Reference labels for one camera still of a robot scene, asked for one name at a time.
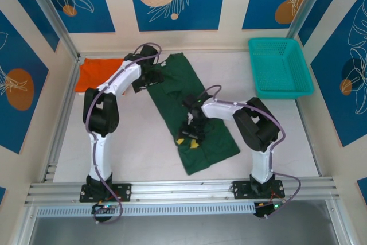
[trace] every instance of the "plastic basket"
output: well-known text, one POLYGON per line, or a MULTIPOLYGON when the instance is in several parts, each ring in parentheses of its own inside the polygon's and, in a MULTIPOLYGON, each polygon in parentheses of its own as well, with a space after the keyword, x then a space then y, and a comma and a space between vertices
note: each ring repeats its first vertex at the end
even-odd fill
POLYGON ((297 41, 289 38, 253 38, 248 46, 258 98, 296 99, 314 92, 297 41))

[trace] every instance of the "white table surface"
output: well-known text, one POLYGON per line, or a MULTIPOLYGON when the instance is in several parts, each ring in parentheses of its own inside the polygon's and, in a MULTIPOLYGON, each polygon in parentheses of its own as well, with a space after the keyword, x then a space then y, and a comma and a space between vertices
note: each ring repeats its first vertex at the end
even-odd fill
MULTIPOLYGON (((204 87, 221 84, 219 99, 242 101, 255 96, 249 53, 185 55, 204 87)), ((84 97, 76 95, 58 159, 54 182, 84 182, 91 164, 91 145, 82 121, 84 97)), ((264 100, 284 127, 287 138, 276 147, 273 169, 294 176, 318 176, 313 155, 294 100, 264 100)), ((114 181, 219 180, 247 178, 251 150, 237 126, 225 122, 240 154, 188 176, 164 120, 147 91, 130 87, 119 103, 120 123, 112 139, 114 181)))

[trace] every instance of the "purple cable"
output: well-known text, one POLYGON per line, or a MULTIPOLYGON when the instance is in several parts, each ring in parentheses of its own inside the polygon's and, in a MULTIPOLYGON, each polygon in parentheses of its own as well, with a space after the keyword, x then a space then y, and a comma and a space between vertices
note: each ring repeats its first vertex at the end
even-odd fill
MULTIPOLYGON (((137 47, 137 49, 135 50, 134 53, 136 53, 138 51, 138 49, 140 49, 141 47, 143 47, 144 45, 153 45, 153 46, 156 46, 158 47, 159 49, 159 52, 155 55, 152 55, 152 56, 147 56, 147 57, 141 57, 135 61, 132 61, 131 63, 129 63, 125 68, 122 68, 120 71, 117 72, 117 74, 107 83, 107 86, 105 86, 101 91, 99 91, 99 93, 97 94, 97 96, 94 98, 94 100, 92 101, 90 107, 89 107, 89 110, 88 110, 88 113, 87 113, 87 118, 85 120, 85 129, 86 131, 91 134, 93 137, 94 137, 94 140, 97 141, 97 135, 94 134, 90 129, 89 129, 89 121, 91 119, 91 114, 92 114, 92 110, 93 110, 93 107, 95 106, 95 104, 97 103, 98 99, 101 97, 101 95, 104 93, 104 91, 112 84, 113 81, 116 80, 116 78, 118 76, 121 75, 122 72, 124 72, 127 68, 129 68, 130 66, 132 66, 133 64, 135 63, 138 63, 139 61, 142 61, 142 60, 147 60, 147 59, 152 59, 152 58, 156 58, 158 57, 161 53, 162 53, 162 48, 156 44, 156 43, 153 43, 153 42, 148 42, 148 43, 144 43, 142 45, 140 45, 139 47, 137 47)), ((93 144, 93 154, 92 154, 92 159, 93 159, 93 165, 95 167, 95 170, 96 170, 96 174, 98 175, 99 177, 99 180, 102 182, 102 184, 105 186, 105 188, 110 192, 110 194, 112 194, 112 196, 115 198, 115 200, 118 202, 119 204, 119 208, 120 208, 120 213, 119 213, 119 216, 112 220, 112 221, 109 221, 109 222, 104 222, 104 224, 111 224, 117 220, 120 219, 121 215, 122 215, 122 204, 121 204, 121 201, 120 199, 118 198, 118 196, 116 195, 116 193, 107 185, 107 183, 105 182, 105 180, 103 179, 102 175, 99 173, 98 171, 98 165, 97 165, 97 161, 96 161, 96 145, 97 143, 95 142, 93 144)), ((99 213, 99 210, 98 209, 93 218, 96 220, 96 215, 99 213)))
MULTIPOLYGON (((256 107, 253 107, 253 106, 249 106, 247 104, 243 104, 243 103, 235 103, 235 102, 229 102, 229 101, 226 101, 226 100, 218 100, 216 98, 217 94, 219 93, 219 91, 221 91, 222 89, 222 86, 219 85, 219 84, 216 84, 216 85, 212 85, 210 87, 208 87, 206 90, 204 90, 203 92, 200 93, 200 95, 198 96, 198 98, 200 98, 204 93, 206 93, 208 90, 214 88, 214 87, 218 87, 218 90, 214 93, 213 95, 213 99, 217 102, 217 103, 224 103, 224 104, 232 104, 232 105, 237 105, 237 106, 242 106, 242 107, 245 107, 245 108, 248 108, 248 109, 251 109, 253 111, 256 111, 260 114, 262 114, 263 116, 265 116, 266 118, 268 118, 269 120, 271 120, 276 126, 277 128, 279 128, 280 132, 282 132, 282 137, 281 139, 279 139, 278 141, 276 141, 275 143, 273 143, 270 147, 270 155, 269 155, 269 165, 270 165, 270 169, 272 170, 272 155, 273 155, 273 152, 274 152, 274 148, 280 144, 281 142, 284 141, 284 139, 286 138, 286 132, 284 130, 284 128, 280 125, 280 123, 273 117, 271 116, 270 114, 264 112, 263 110, 260 110, 256 107)), ((291 179, 294 179, 298 182, 298 188, 297 190, 291 195, 291 197, 279 208, 283 208, 285 205, 287 205, 297 194, 298 192, 300 191, 300 188, 301 188, 301 182, 300 182, 300 179, 295 177, 295 176, 291 176, 291 175, 287 175, 287 174, 283 174, 283 173, 278 173, 278 172, 275 172, 273 171, 273 174, 275 175, 278 175, 278 176, 283 176, 283 177, 288 177, 288 178, 291 178, 291 179)), ((271 205, 273 203, 268 203, 268 204, 264 204, 262 206, 257 206, 256 208, 261 208, 261 207, 265 207, 265 206, 268 206, 268 205, 271 205)), ((268 215, 266 218, 269 218, 270 216, 272 216, 275 212, 271 213, 270 215, 268 215)))

